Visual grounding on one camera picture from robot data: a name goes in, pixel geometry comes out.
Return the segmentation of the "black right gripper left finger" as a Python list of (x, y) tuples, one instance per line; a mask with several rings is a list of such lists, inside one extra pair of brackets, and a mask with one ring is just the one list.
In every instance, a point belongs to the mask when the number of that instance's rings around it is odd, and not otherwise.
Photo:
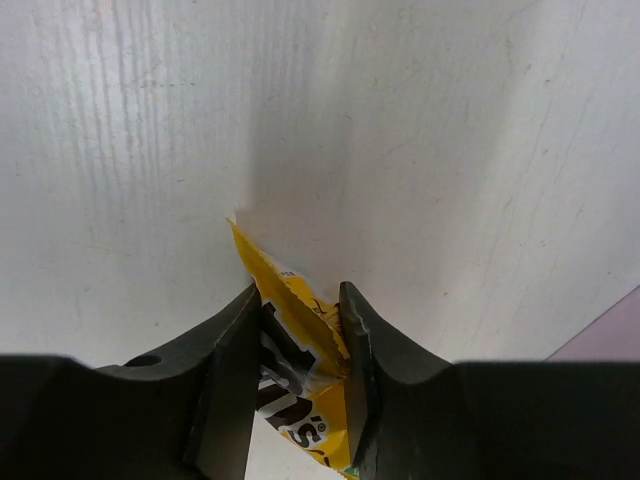
[(122, 365), (1, 359), (5, 479), (241, 479), (259, 377), (261, 301), (245, 289), (212, 318)]

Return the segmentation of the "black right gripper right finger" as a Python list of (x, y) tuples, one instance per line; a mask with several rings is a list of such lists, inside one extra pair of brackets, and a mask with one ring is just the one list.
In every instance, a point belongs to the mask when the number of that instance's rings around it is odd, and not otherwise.
[(635, 362), (450, 363), (350, 282), (339, 310), (352, 462), (363, 479), (635, 479)]

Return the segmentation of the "yellow candy bag front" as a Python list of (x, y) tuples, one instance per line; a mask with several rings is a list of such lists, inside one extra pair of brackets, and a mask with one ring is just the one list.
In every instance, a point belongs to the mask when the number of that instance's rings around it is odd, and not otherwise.
[(346, 479), (358, 478), (345, 400), (350, 355), (338, 304), (237, 225), (231, 230), (261, 298), (257, 412), (318, 463)]

